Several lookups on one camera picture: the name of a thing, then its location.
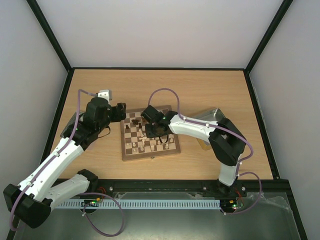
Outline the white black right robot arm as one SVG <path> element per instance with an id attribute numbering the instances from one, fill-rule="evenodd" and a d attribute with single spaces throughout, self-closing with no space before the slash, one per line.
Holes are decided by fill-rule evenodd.
<path id="1" fill-rule="evenodd" d="M 220 162 L 218 191 L 224 196 L 229 196 L 235 191 L 239 160 L 247 140 L 228 118 L 205 121 L 172 110 L 162 113 L 151 105 L 141 113 L 141 117 L 146 120 L 145 131 L 149 138 L 176 134 L 209 143 L 216 159 Z"/>

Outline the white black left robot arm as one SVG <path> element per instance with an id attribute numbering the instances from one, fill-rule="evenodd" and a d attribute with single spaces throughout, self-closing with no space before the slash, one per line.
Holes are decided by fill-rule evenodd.
<path id="1" fill-rule="evenodd" d="M 83 113 L 75 112 L 52 153 L 38 168 L 18 185 L 9 184 L 3 191 L 14 217 L 31 228 L 37 228 L 49 217 L 53 209 L 64 201 L 83 193 L 92 194 L 98 187 L 98 177 L 89 170 L 80 170 L 74 177 L 55 185 L 67 166 L 80 156 L 99 134 L 126 118 L 126 104 L 109 104 L 108 97 L 93 97 Z"/>

